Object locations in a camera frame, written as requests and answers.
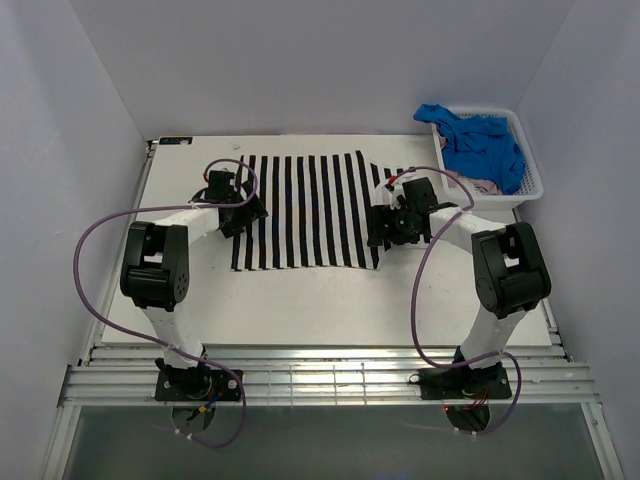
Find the black white striped tank top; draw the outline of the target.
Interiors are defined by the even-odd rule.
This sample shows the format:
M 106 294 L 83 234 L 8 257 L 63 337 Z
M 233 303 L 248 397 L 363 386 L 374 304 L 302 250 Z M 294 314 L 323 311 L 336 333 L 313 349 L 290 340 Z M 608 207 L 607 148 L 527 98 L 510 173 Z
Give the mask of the black white striped tank top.
M 233 237 L 232 270 L 379 267 L 390 246 L 367 245 L 370 208 L 382 202 L 378 186 L 402 167 L 374 163 L 360 150 L 241 160 L 258 176 L 267 216 Z

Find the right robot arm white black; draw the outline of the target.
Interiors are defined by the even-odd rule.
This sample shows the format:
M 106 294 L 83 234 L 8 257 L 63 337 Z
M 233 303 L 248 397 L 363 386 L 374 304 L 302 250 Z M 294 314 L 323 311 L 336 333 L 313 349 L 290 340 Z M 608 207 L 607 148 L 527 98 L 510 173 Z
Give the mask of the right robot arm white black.
M 512 392 L 503 365 L 516 326 L 551 292 L 550 276 L 533 227 L 474 215 L 469 206 L 442 203 L 430 180 L 397 174 L 374 190 L 368 244 L 390 247 L 439 240 L 472 257 L 479 309 L 451 364 L 428 361 L 411 384 L 423 400 L 506 400 Z

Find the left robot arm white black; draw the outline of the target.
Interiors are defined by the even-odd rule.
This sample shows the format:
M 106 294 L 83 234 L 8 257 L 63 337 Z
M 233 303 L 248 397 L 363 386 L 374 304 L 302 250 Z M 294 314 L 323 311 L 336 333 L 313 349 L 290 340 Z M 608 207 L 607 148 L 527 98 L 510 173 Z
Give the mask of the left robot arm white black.
M 190 286 L 190 247 L 210 233 L 233 238 L 268 212 L 257 196 L 253 169 L 209 170 L 207 186 L 192 206 L 160 220 L 130 224 L 120 275 L 120 290 L 149 320 L 163 342 L 156 366 L 165 381 L 189 399 L 213 390 L 213 373 L 202 360 L 206 349 L 192 332 L 183 302 Z

